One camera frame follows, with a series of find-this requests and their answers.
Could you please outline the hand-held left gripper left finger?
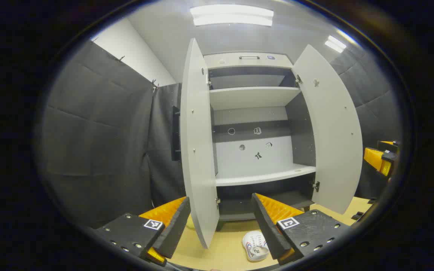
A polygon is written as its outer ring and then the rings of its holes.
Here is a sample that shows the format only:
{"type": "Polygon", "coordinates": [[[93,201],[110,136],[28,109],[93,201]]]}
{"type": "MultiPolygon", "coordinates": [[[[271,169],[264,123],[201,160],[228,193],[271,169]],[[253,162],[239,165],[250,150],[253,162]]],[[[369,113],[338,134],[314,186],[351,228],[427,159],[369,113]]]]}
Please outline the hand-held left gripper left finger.
{"type": "Polygon", "coordinates": [[[184,196],[143,214],[123,214],[95,233],[132,259],[165,266],[179,244],[190,212],[189,198],[184,196]]]}

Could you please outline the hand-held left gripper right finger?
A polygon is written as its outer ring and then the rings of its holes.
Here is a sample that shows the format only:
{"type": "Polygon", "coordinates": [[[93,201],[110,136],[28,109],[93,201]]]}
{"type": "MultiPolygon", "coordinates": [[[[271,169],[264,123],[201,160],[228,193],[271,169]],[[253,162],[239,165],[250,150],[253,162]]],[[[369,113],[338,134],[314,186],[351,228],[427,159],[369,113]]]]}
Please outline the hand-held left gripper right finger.
{"type": "Polygon", "coordinates": [[[252,194],[252,208],[270,255],[280,265],[316,254],[350,229],[320,210],[303,212],[258,193],[252,194]]]}

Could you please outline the white shoe with yellow sole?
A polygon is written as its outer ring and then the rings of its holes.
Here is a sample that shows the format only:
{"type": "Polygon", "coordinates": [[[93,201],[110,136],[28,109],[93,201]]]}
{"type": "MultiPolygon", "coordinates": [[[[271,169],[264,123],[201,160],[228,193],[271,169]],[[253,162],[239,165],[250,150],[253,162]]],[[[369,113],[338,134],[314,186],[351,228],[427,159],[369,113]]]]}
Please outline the white shoe with yellow sole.
{"type": "Polygon", "coordinates": [[[243,237],[242,245],[246,251],[246,257],[250,262],[263,261],[270,254],[267,242],[260,230],[252,230],[246,233],[243,237]]]}

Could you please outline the white shoe cabinet door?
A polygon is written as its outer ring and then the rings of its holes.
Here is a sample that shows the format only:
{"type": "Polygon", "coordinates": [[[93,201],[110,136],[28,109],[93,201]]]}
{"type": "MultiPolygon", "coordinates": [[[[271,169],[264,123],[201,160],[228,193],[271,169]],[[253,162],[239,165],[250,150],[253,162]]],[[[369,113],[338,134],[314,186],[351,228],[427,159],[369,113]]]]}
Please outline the white shoe cabinet door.
{"type": "Polygon", "coordinates": [[[203,54],[191,38],[181,88],[180,152],[191,218],[204,249],[210,247],[219,222],[209,83],[203,54]]]}
{"type": "Polygon", "coordinates": [[[355,105],[332,65],[307,45],[292,67],[298,75],[315,141],[318,192],[312,201],[344,214],[362,173],[363,137],[355,105]]]}

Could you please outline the white and grey shoe cabinet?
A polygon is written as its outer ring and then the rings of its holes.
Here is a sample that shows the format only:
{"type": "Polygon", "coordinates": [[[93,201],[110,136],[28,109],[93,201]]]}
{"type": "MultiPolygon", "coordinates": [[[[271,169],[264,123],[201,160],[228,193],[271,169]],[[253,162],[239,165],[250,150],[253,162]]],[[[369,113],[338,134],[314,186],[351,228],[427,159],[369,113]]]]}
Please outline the white and grey shoe cabinet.
{"type": "Polygon", "coordinates": [[[308,211],[315,141],[300,78],[292,68],[209,69],[220,229],[252,220],[251,194],[308,211]]]}

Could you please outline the white cabinet drawer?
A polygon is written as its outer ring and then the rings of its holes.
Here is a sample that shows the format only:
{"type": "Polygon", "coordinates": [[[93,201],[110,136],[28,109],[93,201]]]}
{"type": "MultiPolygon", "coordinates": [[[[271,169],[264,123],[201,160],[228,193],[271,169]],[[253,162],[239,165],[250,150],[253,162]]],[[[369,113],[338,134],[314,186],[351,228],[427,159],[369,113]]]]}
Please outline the white cabinet drawer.
{"type": "Polygon", "coordinates": [[[209,69],[224,67],[293,67],[287,55],[267,52],[225,52],[203,56],[209,69]]]}

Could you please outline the small ceiling light panel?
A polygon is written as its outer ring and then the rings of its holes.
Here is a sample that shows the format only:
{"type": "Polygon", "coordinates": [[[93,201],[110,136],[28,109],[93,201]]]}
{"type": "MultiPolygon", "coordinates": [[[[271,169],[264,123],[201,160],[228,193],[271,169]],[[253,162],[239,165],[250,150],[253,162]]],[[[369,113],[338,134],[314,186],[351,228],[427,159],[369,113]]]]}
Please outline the small ceiling light panel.
{"type": "Polygon", "coordinates": [[[329,35],[327,40],[324,42],[325,46],[333,49],[334,51],[338,53],[344,52],[344,50],[347,48],[347,45],[343,42],[339,41],[337,38],[335,38],[332,35],[329,35]]]}

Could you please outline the long ceiling light panel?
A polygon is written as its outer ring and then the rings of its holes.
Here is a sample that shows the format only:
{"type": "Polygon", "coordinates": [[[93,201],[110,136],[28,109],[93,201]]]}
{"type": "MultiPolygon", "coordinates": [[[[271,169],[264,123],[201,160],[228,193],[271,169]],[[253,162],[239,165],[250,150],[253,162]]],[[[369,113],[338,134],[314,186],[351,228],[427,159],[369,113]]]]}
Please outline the long ceiling light panel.
{"type": "Polygon", "coordinates": [[[252,24],[272,26],[274,11],[250,5],[203,5],[190,9],[195,26],[252,24]]]}

